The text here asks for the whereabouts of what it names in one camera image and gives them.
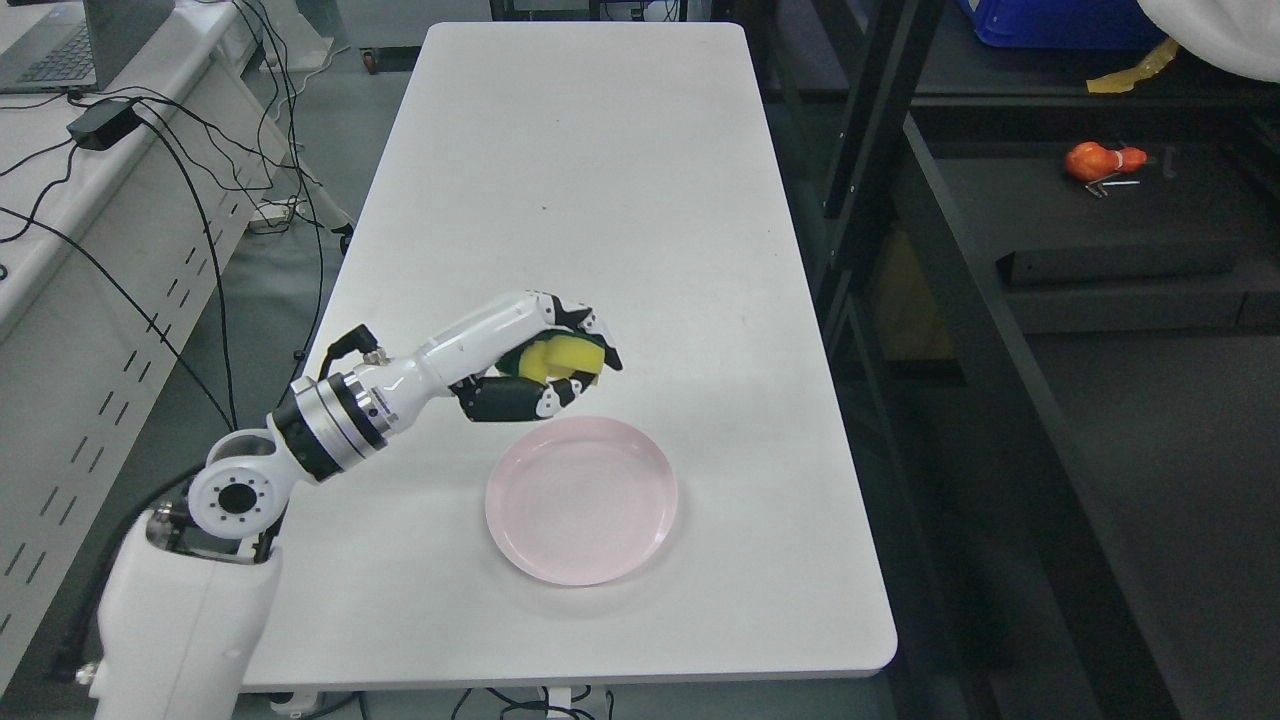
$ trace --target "yellow tape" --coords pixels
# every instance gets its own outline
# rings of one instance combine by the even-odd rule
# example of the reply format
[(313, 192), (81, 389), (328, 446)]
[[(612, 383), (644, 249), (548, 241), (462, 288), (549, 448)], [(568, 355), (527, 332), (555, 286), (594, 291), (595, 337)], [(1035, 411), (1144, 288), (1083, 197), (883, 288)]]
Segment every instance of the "yellow tape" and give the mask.
[(1165, 69), (1165, 67), (1172, 61), (1175, 55), (1178, 55), (1178, 41), (1172, 37), (1166, 37), (1165, 41), (1157, 45), (1155, 50), (1147, 53), (1147, 56), (1143, 58), (1137, 65), (1129, 68), (1128, 70), (1120, 70), (1117, 73), (1085, 81), (1084, 86), (1089, 88), (1089, 92), (1129, 92), (1138, 82), (1149, 79), (1155, 77), (1156, 73)]

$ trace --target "laptop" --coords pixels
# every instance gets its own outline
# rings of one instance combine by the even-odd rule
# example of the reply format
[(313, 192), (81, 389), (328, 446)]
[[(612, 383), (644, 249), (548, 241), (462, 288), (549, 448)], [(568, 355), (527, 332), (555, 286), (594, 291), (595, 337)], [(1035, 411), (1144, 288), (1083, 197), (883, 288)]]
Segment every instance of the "laptop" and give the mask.
[(146, 45), (174, 0), (59, 4), (0, 54), (0, 92), (102, 90)]

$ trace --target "sponge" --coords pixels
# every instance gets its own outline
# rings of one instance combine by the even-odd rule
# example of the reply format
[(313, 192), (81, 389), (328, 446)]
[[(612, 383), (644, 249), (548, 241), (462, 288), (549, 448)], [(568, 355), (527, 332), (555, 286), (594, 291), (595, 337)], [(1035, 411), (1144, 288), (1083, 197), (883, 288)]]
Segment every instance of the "sponge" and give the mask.
[(525, 347), (515, 374), (541, 383), (579, 372), (599, 377), (603, 369), (604, 348), (598, 343), (572, 334), (554, 334)]

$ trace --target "plate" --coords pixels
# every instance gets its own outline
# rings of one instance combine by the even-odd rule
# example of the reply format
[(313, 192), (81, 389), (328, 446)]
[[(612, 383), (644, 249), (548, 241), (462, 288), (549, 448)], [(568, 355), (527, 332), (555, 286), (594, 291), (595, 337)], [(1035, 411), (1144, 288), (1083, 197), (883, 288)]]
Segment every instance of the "plate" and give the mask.
[(609, 418), (566, 418), (520, 438), (485, 489), (485, 518), (517, 568), (595, 585), (645, 562), (671, 532), (676, 477), (649, 436)]

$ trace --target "white table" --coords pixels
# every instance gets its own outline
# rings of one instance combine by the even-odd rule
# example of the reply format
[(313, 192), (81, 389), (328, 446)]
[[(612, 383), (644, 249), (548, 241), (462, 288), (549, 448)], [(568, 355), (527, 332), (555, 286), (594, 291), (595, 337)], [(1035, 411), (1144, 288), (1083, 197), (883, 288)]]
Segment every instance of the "white table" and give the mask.
[(626, 370), (566, 413), (662, 447), (675, 530), (603, 585), (522, 574), (483, 501), (532, 427), (433, 402), (380, 455), (296, 492), (246, 691), (888, 662), (896, 633), (740, 28), (431, 28), (316, 345), (364, 322), (406, 352), (511, 288), (611, 325)]
[[(0, 47), (49, 12), (0, 4)], [(228, 67), (219, 42), (236, 22), (229, 4), (179, 3), (111, 88), (145, 86), (178, 99), (228, 135), (253, 143), (262, 108)], [(0, 108), (49, 95), (4, 95)], [(64, 100), (36, 109), (0, 109), (0, 168), (68, 138), (82, 110)], [(170, 124), (197, 159), (232, 170), (202, 128)], [(264, 133), (273, 158), (278, 132)], [(0, 206), (27, 213), (45, 184), (65, 172), (68, 149), (0, 178)], [(236, 173), (261, 187), (266, 173), (234, 150)], [(218, 261), (225, 264), (255, 200), (227, 192), (192, 169), (209, 214)], [(214, 288), (200, 217), (173, 159), (145, 128), (108, 151), (79, 151), (70, 182), (49, 193), (38, 219), (68, 233), (154, 313), (182, 347)], [(0, 215), (0, 236), (22, 227)], [(0, 688), (40, 625), (93, 516), (128, 456), (174, 365), (156, 333), (83, 258), (52, 233), (32, 228), (0, 245)], [(201, 407), (197, 411), (210, 411)]]

